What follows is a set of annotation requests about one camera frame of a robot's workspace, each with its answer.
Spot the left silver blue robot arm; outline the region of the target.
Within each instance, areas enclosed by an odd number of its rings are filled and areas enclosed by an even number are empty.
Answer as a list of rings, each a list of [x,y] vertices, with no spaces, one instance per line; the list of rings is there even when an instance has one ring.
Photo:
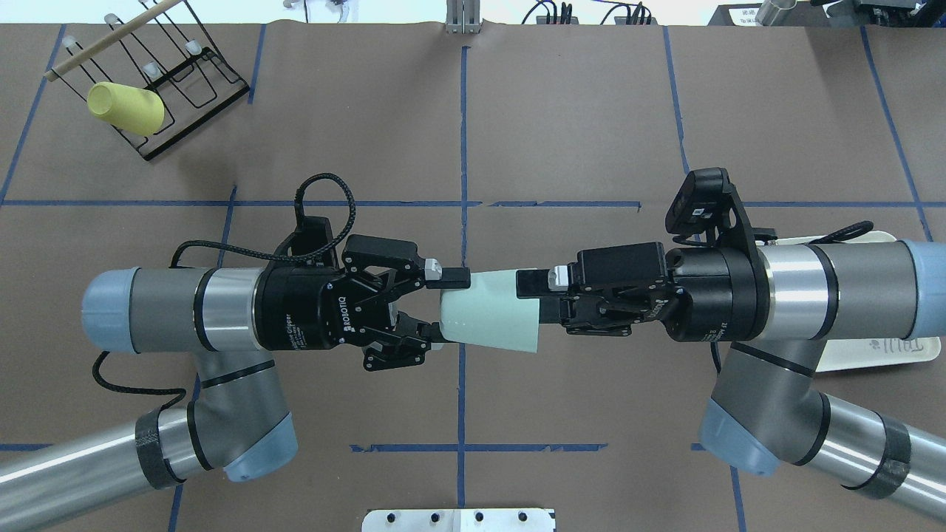
[[[396,309],[421,289],[469,287],[408,240],[298,229],[264,268],[108,270],[82,300],[82,326],[105,353],[188,352],[198,397],[137,420],[31,452],[2,468],[2,529],[40,530],[222,469],[256,480],[297,454],[276,351],[361,348],[364,368],[418,366],[445,341],[439,323]]]

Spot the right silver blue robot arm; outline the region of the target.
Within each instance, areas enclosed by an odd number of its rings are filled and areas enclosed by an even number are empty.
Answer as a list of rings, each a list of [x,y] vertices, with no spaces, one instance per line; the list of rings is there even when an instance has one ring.
[[[759,476],[817,469],[844,489],[944,519],[944,440],[815,389],[817,372],[878,363],[885,341],[944,335],[944,245],[889,240],[665,251],[585,250],[518,270],[519,299],[571,335],[659,322],[675,341],[723,341],[699,442]]]

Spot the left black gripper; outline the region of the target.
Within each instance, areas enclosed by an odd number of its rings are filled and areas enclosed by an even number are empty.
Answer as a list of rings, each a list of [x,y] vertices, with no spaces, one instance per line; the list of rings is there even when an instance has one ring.
[[[270,263],[256,289],[256,339],[270,351],[356,346],[364,368],[419,366],[429,349],[447,343],[440,323],[396,310],[422,289],[466,290],[471,271],[419,255],[409,240],[352,235],[338,268]]]

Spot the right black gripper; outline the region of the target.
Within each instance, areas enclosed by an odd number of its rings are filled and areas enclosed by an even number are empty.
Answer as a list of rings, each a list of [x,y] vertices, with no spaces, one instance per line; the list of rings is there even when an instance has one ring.
[[[568,268],[516,272],[518,299],[540,302],[540,324],[574,335],[626,336],[659,322],[675,341],[743,341],[766,323],[769,289],[760,253],[660,242],[578,252]]]

